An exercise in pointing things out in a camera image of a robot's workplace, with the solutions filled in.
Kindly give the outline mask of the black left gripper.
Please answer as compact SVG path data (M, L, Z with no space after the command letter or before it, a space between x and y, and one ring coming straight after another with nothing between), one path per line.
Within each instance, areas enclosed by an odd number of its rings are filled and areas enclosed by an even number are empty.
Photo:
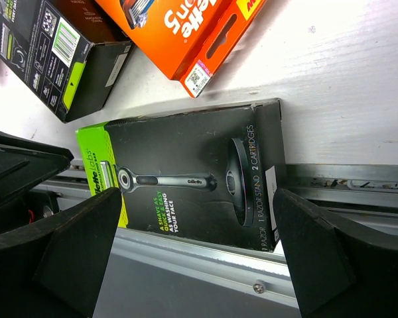
M29 192L67 170L73 159L66 148L0 131L0 232L43 218L45 200Z

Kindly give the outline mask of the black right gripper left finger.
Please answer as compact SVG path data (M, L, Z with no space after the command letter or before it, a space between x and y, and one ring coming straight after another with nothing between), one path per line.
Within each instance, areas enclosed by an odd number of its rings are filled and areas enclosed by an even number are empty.
M120 212L113 187L0 234L0 317L92 317Z

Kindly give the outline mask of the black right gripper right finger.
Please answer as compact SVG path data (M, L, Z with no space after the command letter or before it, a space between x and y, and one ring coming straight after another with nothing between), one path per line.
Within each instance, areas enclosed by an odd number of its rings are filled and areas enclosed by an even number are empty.
M398 235L287 189L278 189L273 203L302 317L398 317Z

